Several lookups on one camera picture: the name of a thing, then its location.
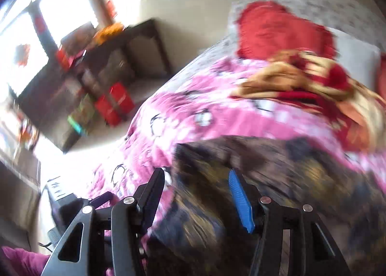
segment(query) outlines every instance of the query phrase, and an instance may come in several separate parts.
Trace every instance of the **tan cloth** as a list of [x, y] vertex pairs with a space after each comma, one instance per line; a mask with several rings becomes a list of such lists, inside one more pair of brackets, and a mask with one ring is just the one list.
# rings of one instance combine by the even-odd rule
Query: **tan cloth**
[[281, 51], [269, 61], [231, 96], [274, 99], [324, 115], [346, 151], [386, 146], [386, 102], [335, 61], [296, 50]]

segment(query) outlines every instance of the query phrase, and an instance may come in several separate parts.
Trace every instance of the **white pillow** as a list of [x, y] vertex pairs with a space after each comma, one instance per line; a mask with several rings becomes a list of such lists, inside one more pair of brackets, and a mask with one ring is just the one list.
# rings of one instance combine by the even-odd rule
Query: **white pillow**
[[335, 61], [347, 70], [351, 78], [375, 91], [376, 73], [381, 65], [381, 50], [340, 30], [327, 29], [335, 36]]

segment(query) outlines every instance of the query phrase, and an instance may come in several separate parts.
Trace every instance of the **red box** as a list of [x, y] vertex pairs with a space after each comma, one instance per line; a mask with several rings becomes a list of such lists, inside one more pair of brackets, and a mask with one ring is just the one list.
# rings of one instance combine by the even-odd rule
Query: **red box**
[[[125, 87], [119, 82], [111, 87], [110, 94], [118, 103], [122, 113], [127, 114], [134, 108], [134, 103], [126, 92]], [[95, 103], [95, 108], [110, 126], [116, 126], [122, 120], [104, 95]]]
[[116, 126], [121, 122], [119, 114], [113, 109], [105, 96], [100, 97], [98, 101], [96, 101], [95, 108], [110, 126]]
[[124, 114], [129, 113], [134, 108], [134, 103], [131, 100], [130, 95], [121, 83], [115, 83], [110, 89], [110, 94], [119, 104], [119, 107]]

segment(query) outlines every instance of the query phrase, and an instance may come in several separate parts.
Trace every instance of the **red pillow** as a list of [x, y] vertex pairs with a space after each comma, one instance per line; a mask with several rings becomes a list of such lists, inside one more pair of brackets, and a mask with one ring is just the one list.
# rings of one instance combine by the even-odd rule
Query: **red pillow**
[[323, 26], [296, 17], [273, 1], [254, 2], [239, 23], [241, 58], [266, 60], [280, 50], [302, 49], [334, 58], [333, 36]]

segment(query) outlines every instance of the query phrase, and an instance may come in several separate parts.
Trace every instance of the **green item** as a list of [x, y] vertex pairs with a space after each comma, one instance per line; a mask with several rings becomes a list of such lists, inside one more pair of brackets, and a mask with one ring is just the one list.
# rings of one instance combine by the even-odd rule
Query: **green item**
[[78, 124], [71, 116], [67, 117], [67, 121], [78, 134], [87, 136], [87, 131], [84, 130], [82, 126], [80, 126], [80, 124]]

